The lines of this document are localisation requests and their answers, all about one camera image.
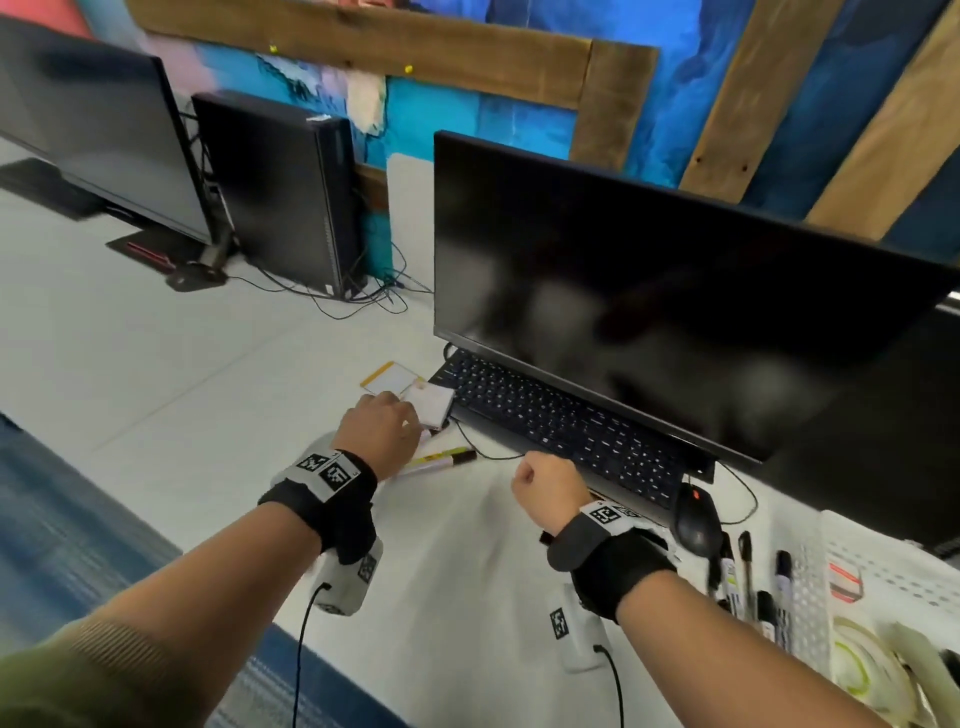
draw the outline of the desktop computer tower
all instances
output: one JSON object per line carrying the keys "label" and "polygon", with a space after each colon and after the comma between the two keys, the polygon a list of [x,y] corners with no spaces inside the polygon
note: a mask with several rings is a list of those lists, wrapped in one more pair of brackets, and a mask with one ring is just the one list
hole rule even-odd
{"label": "desktop computer tower", "polygon": [[247,260],[332,298],[362,290],[347,119],[235,91],[197,94],[193,104]]}

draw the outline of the fist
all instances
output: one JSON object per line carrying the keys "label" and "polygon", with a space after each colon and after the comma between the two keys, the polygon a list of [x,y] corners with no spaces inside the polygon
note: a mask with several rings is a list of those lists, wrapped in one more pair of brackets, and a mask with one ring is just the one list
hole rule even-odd
{"label": "fist", "polygon": [[364,395],[347,410],[330,446],[351,452],[386,480],[410,462],[420,444],[422,427],[414,405],[392,392]]}
{"label": "fist", "polygon": [[540,528],[556,536],[590,503],[587,484],[569,460],[528,452],[514,475],[514,497]]}

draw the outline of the black mouse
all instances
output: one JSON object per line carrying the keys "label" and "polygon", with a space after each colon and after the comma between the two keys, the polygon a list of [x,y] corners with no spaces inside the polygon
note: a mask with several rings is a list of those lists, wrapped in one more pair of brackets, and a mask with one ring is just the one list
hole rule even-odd
{"label": "black mouse", "polygon": [[713,498],[691,483],[683,483],[673,500],[670,531],[677,543],[692,554],[709,559],[720,553],[723,528]]}

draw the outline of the black keyboard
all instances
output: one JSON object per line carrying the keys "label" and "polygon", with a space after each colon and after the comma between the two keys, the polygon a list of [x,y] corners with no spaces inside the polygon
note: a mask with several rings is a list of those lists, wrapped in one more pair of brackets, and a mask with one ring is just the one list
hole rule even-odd
{"label": "black keyboard", "polygon": [[703,476],[706,458],[691,464],[692,446],[462,349],[430,381],[455,389],[455,404],[522,435],[535,449],[573,460],[664,508],[685,472]]}

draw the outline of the wooden plank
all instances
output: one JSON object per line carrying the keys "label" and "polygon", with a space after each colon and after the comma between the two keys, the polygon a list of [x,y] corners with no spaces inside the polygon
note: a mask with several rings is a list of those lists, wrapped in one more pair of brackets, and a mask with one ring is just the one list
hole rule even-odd
{"label": "wooden plank", "polygon": [[738,203],[844,0],[756,0],[680,189]]}
{"label": "wooden plank", "polygon": [[387,194],[387,170],[357,164],[357,180],[364,204],[370,212],[386,212],[390,209],[390,197]]}
{"label": "wooden plank", "polygon": [[590,41],[296,0],[127,0],[144,30],[576,109]]}
{"label": "wooden plank", "polygon": [[879,240],[958,146],[960,0],[953,0],[806,220]]}
{"label": "wooden plank", "polygon": [[657,68],[659,51],[594,40],[569,158],[619,172]]}

